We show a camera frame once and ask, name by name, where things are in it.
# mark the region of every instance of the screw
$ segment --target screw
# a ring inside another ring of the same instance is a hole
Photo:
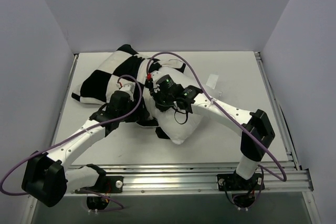
[[[218,184],[219,184],[220,186],[222,186],[222,185],[224,184],[224,179],[221,178],[220,180],[218,180]]]
[[[122,187],[122,181],[118,180],[116,183],[116,188],[121,188]]]

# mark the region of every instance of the white wall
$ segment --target white wall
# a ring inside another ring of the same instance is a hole
[[[262,50],[288,0],[46,0],[75,52]]]
[[[44,0],[0,0],[0,176],[50,144],[73,55]],[[22,191],[24,167],[5,183]],[[0,223],[19,223],[26,197],[0,194]]]
[[[335,223],[336,0],[290,0],[262,58],[309,168],[323,223]]]

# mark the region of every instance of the table top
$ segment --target table top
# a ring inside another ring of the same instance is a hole
[[[151,56],[156,52],[143,52]],[[203,83],[210,74],[219,75],[216,89],[223,94],[220,100],[241,109],[264,110],[271,121],[276,137],[269,150],[279,161],[287,161],[286,149],[269,102],[258,63],[252,51],[175,52],[185,58]],[[82,83],[110,52],[81,53],[75,68],[62,112],[56,143],[61,142],[98,109],[98,105],[81,104],[71,98],[76,85]],[[173,56],[159,56],[172,59]],[[189,69],[185,74],[192,77]],[[232,130],[203,118],[195,132],[182,144],[159,139],[154,129],[141,128],[135,123],[121,123],[109,136],[87,149],[73,164],[127,165],[239,162],[240,137]],[[265,155],[263,161],[271,159]]]

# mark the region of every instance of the black and white checkered cloth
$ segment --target black and white checkered cloth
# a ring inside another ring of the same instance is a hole
[[[142,102],[135,113],[141,115],[142,120],[151,120],[149,112],[144,103],[145,94],[149,94],[145,87],[146,66],[148,56],[139,54],[130,45],[123,45],[118,48],[107,60],[105,60],[82,84],[78,85],[72,92],[72,98],[82,103],[105,104],[110,101],[112,94],[118,90],[117,80],[123,74],[131,75],[139,82],[143,97]],[[158,60],[154,59],[150,65],[150,72],[157,71],[161,67],[171,67],[184,72],[185,64],[179,60]],[[127,84],[132,80],[121,79],[121,83]],[[139,91],[134,91],[134,99],[139,99]]]

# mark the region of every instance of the metal frame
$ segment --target metal frame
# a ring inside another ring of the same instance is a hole
[[[293,147],[285,119],[281,112],[273,90],[267,80],[260,53],[255,53],[259,70],[263,78],[269,100],[274,111],[281,137],[287,151],[287,162],[280,162],[285,169],[288,180],[283,183],[274,179],[271,175],[265,174],[265,187],[263,193],[275,192],[302,192],[306,202],[308,213],[312,223],[320,223],[318,211],[313,201],[311,191],[313,190],[309,171],[300,170],[299,162]],[[60,119],[69,92],[69,87],[74,74],[78,55],[75,55],[69,76],[69,83],[66,96],[60,111],[55,133],[59,128]],[[264,166],[280,174],[273,162],[263,162]],[[232,173],[238,163],[207,163],[207,164],[174,164],[174,165],[100,165],[110,176],[121,175],[124,177],[123,193],[119,196],[142,196],[142,195],[188,195],[188,194],[223,194],[217,187],[217,174]],[[65,197],[86,197],[86,194],[66,194]],[[27,207],[22,223],[31,223],[37,200],[28,198]]]

